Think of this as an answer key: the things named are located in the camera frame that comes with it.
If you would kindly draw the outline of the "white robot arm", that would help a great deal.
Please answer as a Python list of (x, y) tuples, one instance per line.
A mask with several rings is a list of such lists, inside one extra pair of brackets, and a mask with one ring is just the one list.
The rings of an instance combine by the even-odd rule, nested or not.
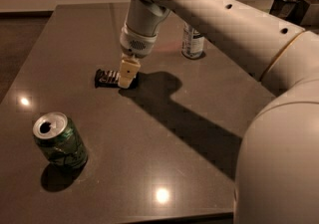
[(275, 95), (252, 121), (238, 153), (234, 224), (319, 224), (318, 36), (236, 0), (132, 0), (122, 31), (125, 88), (172, 11)]

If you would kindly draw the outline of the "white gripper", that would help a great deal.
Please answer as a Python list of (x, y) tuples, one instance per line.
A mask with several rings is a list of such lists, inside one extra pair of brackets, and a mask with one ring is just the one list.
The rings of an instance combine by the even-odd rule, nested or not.
[(123, 51), (118, 86), (128, 89), (141, 68), (139, 59), (147, 56), (153, 49), (157, 37), (143, 36), (124, 25), (121, 31), (120, 44)]

